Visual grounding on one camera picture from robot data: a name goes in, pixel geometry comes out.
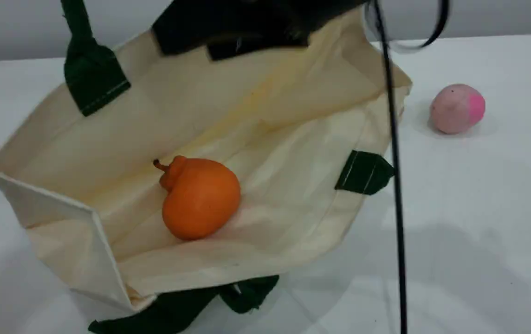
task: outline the white wall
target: white wall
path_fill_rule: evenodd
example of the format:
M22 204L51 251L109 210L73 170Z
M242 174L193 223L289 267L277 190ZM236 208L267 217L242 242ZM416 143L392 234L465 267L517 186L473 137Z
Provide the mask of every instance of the white wall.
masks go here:
M146 30L170 0L86 2L97 39L114 46ZM444 36L531 34L531 0L452 2ZM424 38L431 31L438 0L382 3L394 38ZM0 0L0 59L61 57L68 40L59 0Z

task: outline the white tabletop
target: white tabletop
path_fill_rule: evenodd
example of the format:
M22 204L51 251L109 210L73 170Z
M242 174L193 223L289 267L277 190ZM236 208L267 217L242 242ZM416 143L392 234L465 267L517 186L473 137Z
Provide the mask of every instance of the white tabletop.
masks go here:
M400 132L410 332L530 334L531 36L444 39L394 60L414 81ZM61 59L0 63L0 144L61 81ZM486 116L447 137L427 109L451 83L478 89ZM282 277L259 311L216 300L189 333L398 334L394 217L389 186L338 249ZM85 333L119 316L37 261L0 193L0 334Z

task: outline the dark green strap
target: dark green strap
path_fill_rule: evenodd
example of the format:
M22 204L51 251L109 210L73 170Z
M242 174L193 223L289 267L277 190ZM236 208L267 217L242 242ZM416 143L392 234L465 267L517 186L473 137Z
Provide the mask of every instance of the dark green strap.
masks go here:
M336 190L372 195L385 188L393 167L378 154L352 151L336 183Z
M89 116L130 88L108 47L93 38L83 0L61 0L72 32L64 64L65 82L84 116Z
M221 287L161 294L147 309L136 315L111 321L94 321L88 330L96 334L178 334L189 327L218 294L236 313L259 308L278 279L276 275Z
M243 314L258 309L278 284L279 276L260 277L221 287L220 297L234 312Z

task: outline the stitching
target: stitching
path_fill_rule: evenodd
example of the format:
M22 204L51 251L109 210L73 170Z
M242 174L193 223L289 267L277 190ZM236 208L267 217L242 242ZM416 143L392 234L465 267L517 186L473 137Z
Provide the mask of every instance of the stitching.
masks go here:
M352 171L352 167L354 166L354 163L356 161L356 157L360 154L360 151L356 151L356 154L352 158L352 161L350 163L350 167L348 168L348 173L346 173L346 177L344 178L344 181L342 181L342 188L346 185L346 182L348 181L348 176L350 175L350 172Z
M378 160L375 161L375 165L373 165L373 169L371 171L371 175L369 175L369 180L367 180L367 184L365 184L365 187L363 188L363 194L367 190L367 187L369 186L369 183L371 182L371 179L373 178L373 174L375 174L375 168L377 166Z
M108 97L108 95L111 95L111 94L115 93L115 91L117 89L123 87L124 85L126 85L128 83L129 83L128 80L125 79L122 82L120 82L119 84L115 85L113 88L111 88L108 91L106 91L106 93L104 93L100 97L96 98L93 102L90 102L89 104L86 104L86 106L82 108L82 112L86 112L86 111L92 109L94 106L100 104L102 102L102 100L104 100L104 99L106 99Z

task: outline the stem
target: stem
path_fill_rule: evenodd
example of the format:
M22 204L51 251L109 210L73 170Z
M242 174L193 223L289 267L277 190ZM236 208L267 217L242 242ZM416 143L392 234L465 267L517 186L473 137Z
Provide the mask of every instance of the stem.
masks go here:
M158 169L160 169L161 171L167 173L168 172L168 166L166 165L163 165L162 163L160 163L160 160L159 159L155 159L154 160L154 166Z

